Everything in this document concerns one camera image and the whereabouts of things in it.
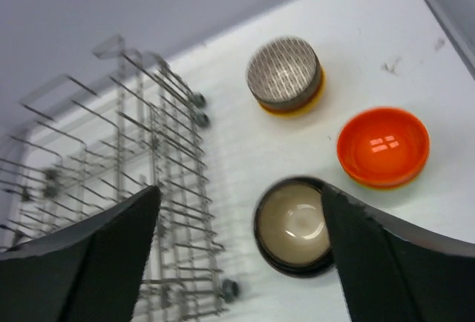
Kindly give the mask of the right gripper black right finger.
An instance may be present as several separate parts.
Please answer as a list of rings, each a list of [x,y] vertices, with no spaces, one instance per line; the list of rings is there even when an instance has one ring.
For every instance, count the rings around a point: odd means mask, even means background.
[[[322,206],[352,321],[473,321],[474,245],[324,185]]]

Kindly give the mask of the orange bowl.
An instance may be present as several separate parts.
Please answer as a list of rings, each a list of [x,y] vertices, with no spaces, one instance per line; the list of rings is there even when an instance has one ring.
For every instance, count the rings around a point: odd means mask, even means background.
[[[375,107],[356,114],[341,129],[336,155],[354,181],[394,184],[414,180],[430,153],[423,122],[401,108]]]

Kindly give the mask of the yellow bowl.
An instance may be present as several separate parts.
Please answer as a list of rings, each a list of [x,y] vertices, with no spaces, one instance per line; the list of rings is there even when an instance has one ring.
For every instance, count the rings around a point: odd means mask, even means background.
[[[318,102],[321,100],[321,97],[323,96],[323,93],[326,88],[326,83],[327,83],[327,75],[325,73],[325,70],[321,71],[321,80],[319,83],[318,90],[311,96],[311,98],[305,102],[304,105],[294,108],[292,110],[288,111],[282,111],[282,110],[272,110],[270,107],[266,106],[260,101],[257,101],[257,104],[261,107],[263,111],[268,113],[269,115],[276,116],[276,117],[282,117],[282,118],[293,118],[293,117],[298,117],[298,116],[303,116],[308,114],[310,111],[312,111],[315,106],[318,104]]]

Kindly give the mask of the lime green bowl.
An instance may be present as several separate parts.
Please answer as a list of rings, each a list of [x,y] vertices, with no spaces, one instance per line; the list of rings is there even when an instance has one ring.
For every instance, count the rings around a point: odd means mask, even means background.
[[[365,188],[380,190],[380,191],[387,191],[387,190],[401,188],[407,185],[408,183],[409,181],[402,182],[402,183],[394,183],[394,184],[376,184],[376,183],[358,182],[359,185]]]

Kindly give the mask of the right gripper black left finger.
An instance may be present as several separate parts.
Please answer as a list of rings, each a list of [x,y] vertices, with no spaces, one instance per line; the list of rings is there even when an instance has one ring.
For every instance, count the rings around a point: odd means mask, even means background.
[[[130,321],[160,204],[160,190],[148,186],[2,252],[1,320]]]

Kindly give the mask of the black patterned bowl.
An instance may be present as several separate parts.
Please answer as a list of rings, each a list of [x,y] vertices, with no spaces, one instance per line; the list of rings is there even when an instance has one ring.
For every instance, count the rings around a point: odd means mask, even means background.
[[[326,183],[294,176],[273,183],[259,199],[252,230],[262,258],[295,278],[319,276],[334,265],[322,208]]]

